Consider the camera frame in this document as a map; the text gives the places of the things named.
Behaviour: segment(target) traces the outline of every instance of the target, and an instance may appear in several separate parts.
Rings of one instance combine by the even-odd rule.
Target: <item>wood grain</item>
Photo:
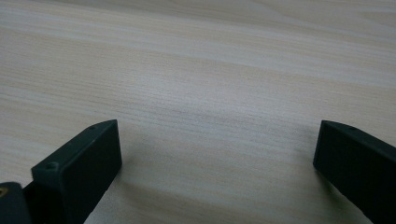
[[[394,1],[0,1],[0,181],[117,119],[87,223],[370,223],[312,160],[322,119],[396,145],[395,22]]]

